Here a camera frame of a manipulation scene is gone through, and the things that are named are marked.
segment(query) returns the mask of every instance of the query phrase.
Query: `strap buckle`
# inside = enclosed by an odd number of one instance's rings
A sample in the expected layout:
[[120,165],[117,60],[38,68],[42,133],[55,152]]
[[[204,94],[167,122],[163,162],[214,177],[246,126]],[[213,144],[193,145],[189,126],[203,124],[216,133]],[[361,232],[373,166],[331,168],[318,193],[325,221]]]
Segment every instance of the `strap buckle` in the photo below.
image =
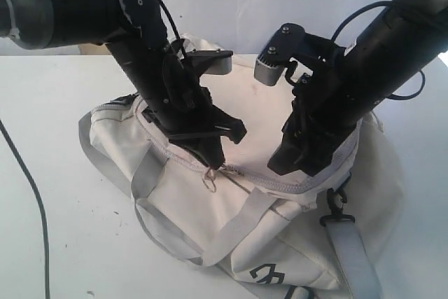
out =
[[354,216],[344,214],[344,205],[349,201],[344,188],[350,182],[350,180],[351,174],[336,191],[332,188],[327,190],[327,203],[328,207],[331,210],[331,215],[321,217],[319,223],[323,227],[327,226],[327,221],[352,221],[353,223],[356,222]]

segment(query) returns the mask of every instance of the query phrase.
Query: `white table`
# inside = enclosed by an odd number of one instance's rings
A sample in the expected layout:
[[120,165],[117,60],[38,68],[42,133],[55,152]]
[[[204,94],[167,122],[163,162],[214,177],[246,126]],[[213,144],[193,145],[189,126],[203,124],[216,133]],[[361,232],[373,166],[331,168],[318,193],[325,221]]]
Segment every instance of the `white table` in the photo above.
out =
[[[253,296],[219,271],[192,272],[151,243],[132,203],[84,157],[77,122],[133,87],[110,57],[0,57],[0,118],[28,164],[48,213],[54,298]],[[411,102],[378,108],[402,157],[407,201],[378,264],[386,298],[445,298],[448,273],[448,68],[426,69]],[[403,91],[418,87],[418,78]],[[39,210],[0,141],[0,298],[43,298]]]

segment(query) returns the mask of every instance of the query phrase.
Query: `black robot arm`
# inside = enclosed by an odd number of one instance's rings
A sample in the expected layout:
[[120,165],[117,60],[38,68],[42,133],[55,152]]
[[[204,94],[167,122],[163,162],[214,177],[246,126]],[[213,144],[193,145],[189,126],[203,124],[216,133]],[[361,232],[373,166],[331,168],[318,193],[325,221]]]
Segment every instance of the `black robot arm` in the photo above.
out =
[[[335,39],[368,9],[387,6],[349,48]],[[258,57],[255,78],[275,85],[287,68],[293,85],[293,113],[269,167],[280,175],[302,170],[314,176],[355,130],[356,123],[403,83],[448,49],[448,0],[393,0],[367,6],[351,16],[332,39],[285,24]],[[297,83],[297,63],[308,66]]]
[[0,13],[0,34],[26,49],[105,44],[148,104],[146,119],[207,167],[225,162],[221,136],[238,144],[246,134],[200,85],[206,72],[230,72],[233,53],[180,60],[183,42],[168,42],[159,0],[0,0]]

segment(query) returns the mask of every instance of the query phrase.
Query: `black logo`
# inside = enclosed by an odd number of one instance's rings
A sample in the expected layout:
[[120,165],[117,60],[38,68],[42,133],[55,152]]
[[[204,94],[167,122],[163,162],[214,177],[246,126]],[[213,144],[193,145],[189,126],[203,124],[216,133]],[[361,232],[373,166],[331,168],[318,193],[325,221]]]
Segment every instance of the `black logo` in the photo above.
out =
[[269,273],[266,277],[263,277],[262,279],[257,281],[257,284],[271,284],[273,279],[277,279],[277,282],[275,284],[282,284],[285,280],[285,274],[280,272],[275,272],[275,267],[277,264],[264,264],[260,267],[257,267],[256,269],[253,269],[251,271],[251,276],[254,279],[258,278],[258,273],[261,270],[269,269]]

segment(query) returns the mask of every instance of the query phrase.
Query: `canvas bag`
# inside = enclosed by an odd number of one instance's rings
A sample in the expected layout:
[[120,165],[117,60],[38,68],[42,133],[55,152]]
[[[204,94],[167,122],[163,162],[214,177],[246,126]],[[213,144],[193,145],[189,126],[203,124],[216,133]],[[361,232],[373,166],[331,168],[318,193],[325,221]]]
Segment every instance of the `canvas bag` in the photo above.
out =
[[[189,49],[217,48],[188,38]],[[80,121],[83,150],[133,197],[146,234],[193,268],[218,265],[259,298],[379,298],[370,262],[381,253],[402,196],[399,161],[381,123],[365,118],[315,177],[277,176],[267,161],[291,113],[291,86],[265,87],[249,64],[234,57],[231,74],[201,80],[214,104],[248,130],[238,146],[223,138],[221,171],[169,144],[141,115],[146,103],[138,95],[88,113]],[[325,229],[319,219],[329,210],[321,192],[339,188],[349,172],[345,210],[356,224],[332,222]]]

